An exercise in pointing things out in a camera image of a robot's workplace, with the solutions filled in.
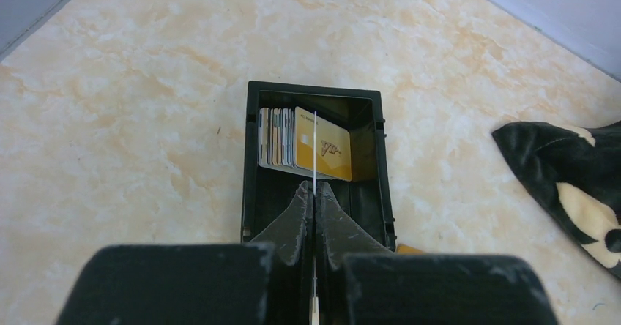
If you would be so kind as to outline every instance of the beige marble tile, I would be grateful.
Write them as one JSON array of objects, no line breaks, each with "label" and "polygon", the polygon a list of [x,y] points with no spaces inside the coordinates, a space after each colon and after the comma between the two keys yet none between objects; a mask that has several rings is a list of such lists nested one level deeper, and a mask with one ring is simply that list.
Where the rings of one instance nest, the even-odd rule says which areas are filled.
[{"label": "beige marble tile", "polygon": [[108,244],[236,242],[249,80],[380,90],[398,241],[521,256],[564,323],[618,321],[490,131],[608,124],[621,85],[487,1],[72,0],[0,64],[0,323],[52,322]]}]

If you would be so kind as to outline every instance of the black plastic tray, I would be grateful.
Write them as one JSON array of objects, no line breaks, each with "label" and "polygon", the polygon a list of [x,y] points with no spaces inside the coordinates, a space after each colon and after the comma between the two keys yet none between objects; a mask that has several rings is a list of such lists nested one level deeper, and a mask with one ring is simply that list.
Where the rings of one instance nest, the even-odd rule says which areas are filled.
[{"label": "black plastic tray", "polygon": [[382,97],[378,91],[248,82],[242,242],[261,233],[308,177],[262,168],[257,163],[259,109],[300,106],[349,131],[352,181],[327,180],[341,208],[375,240],[395,250]]}]

